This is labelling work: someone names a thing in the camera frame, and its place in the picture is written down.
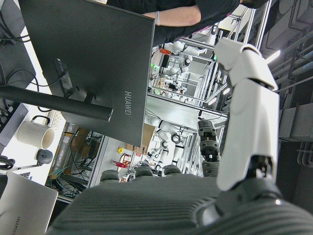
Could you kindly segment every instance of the red object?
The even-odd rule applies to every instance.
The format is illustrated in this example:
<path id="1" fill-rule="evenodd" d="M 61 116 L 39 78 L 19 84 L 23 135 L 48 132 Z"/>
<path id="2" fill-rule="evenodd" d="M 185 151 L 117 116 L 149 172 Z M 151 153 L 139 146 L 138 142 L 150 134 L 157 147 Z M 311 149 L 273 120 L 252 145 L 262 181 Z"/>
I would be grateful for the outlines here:
<path id="1" fill-rule="evenodd" d="M 115 165 L 115 166 L 121 167 L 121 168 L 127 168 L 127 166 L 125 164 L 117 162 L 117 161 L 112 161 L 112 165 Z"/>
<path id="2" fill-rule="evenodd" d="M 163 48 L 160 49 L 160 52 L 161 52 L 162 54 L 165 54 L 165 55 L 171 55 L 171 54 L 172 54 L 171 51 L 166 50 L 166 49 L 163 49 Z"/>

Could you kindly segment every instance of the desk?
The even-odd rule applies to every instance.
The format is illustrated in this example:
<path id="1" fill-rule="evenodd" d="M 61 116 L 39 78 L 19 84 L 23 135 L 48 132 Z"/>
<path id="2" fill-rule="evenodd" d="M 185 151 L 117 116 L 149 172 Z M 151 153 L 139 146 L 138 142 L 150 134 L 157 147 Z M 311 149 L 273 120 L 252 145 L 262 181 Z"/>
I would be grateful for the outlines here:
<path id="1" fill-rule="evenodd" d="M 28 33 L 27 33 L 26 28 L 25 28 L 23 30 L 23 32 L 21 33 L 21 35 L 23 36 L 23 35 L 27 35 L 27 34 Z M 36 54 L 35 54 L 35 51 L 34 51 L 34 48 L 31 44 L 31 42 L 25 43 L 24 45 L 26 47 L 26 50 L 27 50 L 28 55 L 30 57 L 30 60 L 33 64 L 33 67 L 36 71 L 36 77 L 39 81 L 39 84 L 47 85 L 47 82 L 43 76 L 42 69 L 40 67 L 39 61 L 36 57 Z M 27 89 L 36 91 L 37 87 L 33 84 L 30 84 L 27 87 Z M 40 92 L 51 94 L 51 91 L 48 87 L 40 87 Z M 24 120 L 31 120 L 36 115 L 47 116 L 47 113 L 40 112 L 36 106 L 25 104 L 25 107 L 28 109 L 28 114 Z M 64 119 L 64 123 L 61 123 L 61 125 L 59 126 L 59 129 L 55 130 L 54 141 L 51 144 L 51 146 L 48 148 L 48 150 L 50 150 L 53 154 L 55 154 L 56 149 L 58 147 L 58 143 L 59 143 L 60 137 L 62 135 L 62 131 L 63 131 L 63 127 L 65 125 L 65 122 L 66 121 Z M 11 139 L 11 141 L 9 142 L 7 147 L 4 148 L 2 155 L 5 155 L 10 159 L 11 158 L 14 159 L 16 161 L 14 167 L 22 167 L 22 166 L 37 164 L 37 160 L 36 160 L 37 151 L 38 151 L 38 148 L 19 142 L 16 139 L 16 133 L 15 133 L 15 135 L 13 136 L 13 138 Z M 51 164 L 52 164 L 52 162 L 50 164 L 44 164 L 42 166 L 37 166 L 37 167 L 29 168 L 29 169 L 19 170 L 18 173 L 31 172 L 31 176 L 32 176 L 31 180 L 35 181 L 41 185 L 44 185 L 46 182 L 46 178 L 48 176 Z"/>

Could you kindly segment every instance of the ceiling light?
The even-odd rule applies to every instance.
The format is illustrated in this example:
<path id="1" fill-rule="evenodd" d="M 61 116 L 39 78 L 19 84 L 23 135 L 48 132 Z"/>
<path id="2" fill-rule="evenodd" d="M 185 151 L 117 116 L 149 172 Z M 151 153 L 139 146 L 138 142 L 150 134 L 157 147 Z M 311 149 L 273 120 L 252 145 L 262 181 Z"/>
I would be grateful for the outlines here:
<path id="1" fill-rule="evenodd" d="M 230 92 L 230 88 L 226 88 L 226 89 L 223 91 L 223 95 L 228 94 L 229 92 Z"/>
<path id="2" fill-rule="evenodd" d="M 274 59 L 276 59 L 279 55 L 280 55 L 280 50 L 276 51 L 273 55 L 271 55 L 270 57 L 268 57 L 265 61 L 267 64 L 269 64 L 270 62 L 272 62 Z"/>
<path id="3" fill-rule="evenodd" d="M 208 102 L 208 104 L 207 105 L 211 105 L 211 104 L 214 104 L 214 102 L 217 100 L 217 98 L 216 97 L 214 97 L 212 100 L 210 100 L 209 102 Z"/>

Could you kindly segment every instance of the monitor back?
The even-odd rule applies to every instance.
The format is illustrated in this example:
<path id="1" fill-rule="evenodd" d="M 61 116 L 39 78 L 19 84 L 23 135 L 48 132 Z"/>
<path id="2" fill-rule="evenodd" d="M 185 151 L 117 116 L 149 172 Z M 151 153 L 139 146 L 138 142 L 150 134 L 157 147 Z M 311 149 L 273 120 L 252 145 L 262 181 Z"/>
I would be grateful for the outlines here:
<path id="1" fill-rule="evenodd" d="M 48 83 L 60 59 L 73 95 L 113 108 L 110 122 L 62 113 L 81 127 L 141 146 L 154 20 L 86 0 L 20 0 L 22 15 Z M 50 86 L 64 96 L 60 83 Z"/>

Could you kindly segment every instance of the person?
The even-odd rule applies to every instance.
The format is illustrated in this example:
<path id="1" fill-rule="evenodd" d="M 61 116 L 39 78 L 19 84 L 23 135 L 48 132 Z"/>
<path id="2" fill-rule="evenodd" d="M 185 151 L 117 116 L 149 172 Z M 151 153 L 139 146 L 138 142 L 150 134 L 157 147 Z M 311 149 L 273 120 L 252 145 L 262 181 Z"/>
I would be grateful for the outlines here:
<path id="1" fill-rule="evenodd" d="M 220 22 L 242 4 L 259 8 L 268 0 L 107 0 L 107 4 L 156 20 L 153 46 L 188 37 Z"/>

